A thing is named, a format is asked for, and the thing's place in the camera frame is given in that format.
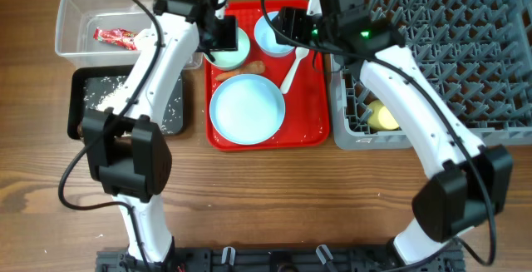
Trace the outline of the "yellow plastic cup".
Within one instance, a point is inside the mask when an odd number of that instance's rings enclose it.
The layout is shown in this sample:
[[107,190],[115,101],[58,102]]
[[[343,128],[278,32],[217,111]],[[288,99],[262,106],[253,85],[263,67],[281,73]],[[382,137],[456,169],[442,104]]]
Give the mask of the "yellow plastic cup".
[[367,124],[374,130],[394,131],[399,128],[399,124],[381,101],[372,101],[367,107],[371,111]]

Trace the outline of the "green bowl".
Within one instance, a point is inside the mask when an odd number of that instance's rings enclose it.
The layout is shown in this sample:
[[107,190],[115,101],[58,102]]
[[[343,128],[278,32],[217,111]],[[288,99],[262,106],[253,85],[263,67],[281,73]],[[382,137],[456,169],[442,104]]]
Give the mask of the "green bowl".
[[241,67],[246,61],[251,44],[248,35],[242,28],[238,28],[238,44],[237,50],[231,52],[212,52],[214,61],[210,61],[208,56],[204,54],[204,58],[207,62],[214,65],[221,71],[232,71],[238,67]]

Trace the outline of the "brown food scrap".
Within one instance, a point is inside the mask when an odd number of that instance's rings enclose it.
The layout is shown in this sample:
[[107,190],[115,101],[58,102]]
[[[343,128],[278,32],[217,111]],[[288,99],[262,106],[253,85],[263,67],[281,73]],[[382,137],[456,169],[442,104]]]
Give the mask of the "brown food scrap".
[[83,129],[82,129],[82,123],[80,122],[80,124],[77,126],[76,128],[76,132],[77,132],[77,135],[80,137],[80,138],[83,138]]

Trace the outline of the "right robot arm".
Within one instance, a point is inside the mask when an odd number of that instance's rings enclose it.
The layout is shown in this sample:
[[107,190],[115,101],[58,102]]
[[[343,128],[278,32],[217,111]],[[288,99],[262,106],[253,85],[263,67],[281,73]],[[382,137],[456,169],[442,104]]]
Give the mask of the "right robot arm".
[[365,0],[309,0],[269,21],[278,43],[328,53],[390,111],[413,146],[427,183],[412,200],[413,220],[391,241],[385,266],[412,271],[504,209],[513,159],[488,147],[450,110],[421,73],[398,28],[372,20]]

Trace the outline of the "red snack wrapper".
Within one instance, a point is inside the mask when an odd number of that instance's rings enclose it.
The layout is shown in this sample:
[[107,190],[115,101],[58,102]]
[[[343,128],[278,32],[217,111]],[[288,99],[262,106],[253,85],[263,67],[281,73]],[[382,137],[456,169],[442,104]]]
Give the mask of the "red snack wrapper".
[[99,27],[95,30],[93,38],[98,42],[104,42],[127,50],[135,51],[135,37],[137,34],[123,28],[103,30]]

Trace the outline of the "light blue bowl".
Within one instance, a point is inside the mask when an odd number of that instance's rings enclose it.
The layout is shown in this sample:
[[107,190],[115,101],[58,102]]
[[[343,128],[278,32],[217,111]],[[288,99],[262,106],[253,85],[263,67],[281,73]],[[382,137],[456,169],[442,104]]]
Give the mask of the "light blue bowl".
[[278,44],[276,33],[261,16],[254,26],[254,38],[263,53],[270,57],[286,57],[295,47]]

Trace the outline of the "white rice pile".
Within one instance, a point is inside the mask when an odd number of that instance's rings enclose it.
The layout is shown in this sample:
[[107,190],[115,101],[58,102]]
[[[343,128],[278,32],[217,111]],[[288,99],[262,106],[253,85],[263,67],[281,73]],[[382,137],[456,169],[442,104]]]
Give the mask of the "white rice pile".
[[[86,110],[102,110],[121,90],[127,76],[88,78],[81,90],[81,114]],[[165,108],[160,129],[165,136],[177,135],[184,127],[183,79],[178,78]]]

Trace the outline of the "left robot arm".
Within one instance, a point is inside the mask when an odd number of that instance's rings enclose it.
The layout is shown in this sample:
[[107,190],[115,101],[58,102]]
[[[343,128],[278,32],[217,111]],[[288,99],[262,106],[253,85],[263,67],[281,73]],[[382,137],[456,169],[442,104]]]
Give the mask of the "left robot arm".
[[148,40],[124,86],[101,110],[81,121],[83,148],[59,181],[58,199],[79,211],[64,194],[68,176],[85,156],[93,180],[120,208],[129,237],[118,265],[126,271],[171,271],[175,241],[165,223],[161,193],[169,179],[172,155],[160,129],[175,84],[190,57],[237,48],[237,22],[226,18],[228,0],[154,0],[145,12]]

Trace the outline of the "light blue plate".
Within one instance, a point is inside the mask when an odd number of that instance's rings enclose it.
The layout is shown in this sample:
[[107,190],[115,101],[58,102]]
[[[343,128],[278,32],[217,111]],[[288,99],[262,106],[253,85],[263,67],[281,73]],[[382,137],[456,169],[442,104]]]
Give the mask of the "light blue plate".
[[227,141],[251,146],[274,136],[284,122],[286,105],[268,78],[243,74],[224,81],[209,102],[210,121]]

